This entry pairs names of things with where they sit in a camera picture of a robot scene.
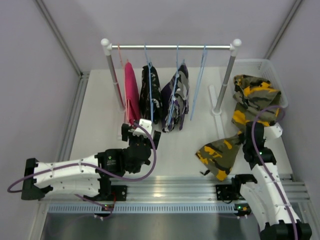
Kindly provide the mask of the yellow camouflage trousers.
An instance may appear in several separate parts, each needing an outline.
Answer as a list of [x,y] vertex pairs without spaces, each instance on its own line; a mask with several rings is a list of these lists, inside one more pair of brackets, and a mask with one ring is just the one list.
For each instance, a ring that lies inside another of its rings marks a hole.
[[254,121],[255,117],[270,106],[278,106],[266,110],[258,117],[258,124],[265,127],[275,125],[281,112],[281,91],[273,87],[265,78],[250,75],[236,75],[233,78],[235,109],[231,122],[237,127],[238,132],[227,138],[209,142],[202,146],[196,157],[204,164],[206,171],[203,176],[213,174],[219,181],[224,181],[231,173],[236,157],[245,141],[247,123]]

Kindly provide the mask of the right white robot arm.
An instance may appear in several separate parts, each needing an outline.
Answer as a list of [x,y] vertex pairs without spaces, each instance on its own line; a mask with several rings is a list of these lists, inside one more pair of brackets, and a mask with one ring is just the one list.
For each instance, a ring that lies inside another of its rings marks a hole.
[[262,240],[309,240],[312,229],[300,220],[281,183],[277,161],[265,147],[265,127],[262,123],[246,123],[242,151],[250,174],[237,174],[232,180],[232,192],[245,199],[259,226]]

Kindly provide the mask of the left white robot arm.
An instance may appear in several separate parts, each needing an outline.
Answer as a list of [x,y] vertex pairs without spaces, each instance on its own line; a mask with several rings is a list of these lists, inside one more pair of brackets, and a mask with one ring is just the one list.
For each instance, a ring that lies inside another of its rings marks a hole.
[[113,194],[111,178],[123,179],[137,174],[143,165],[155,167],[161,133],[148,120],[121,126],[126,148],[111,148],[88,157],[67,162],[40,162],[29,158],[25,163],[21,199],[40,200],[52,195],[79,195],[90,201],[106,201]]

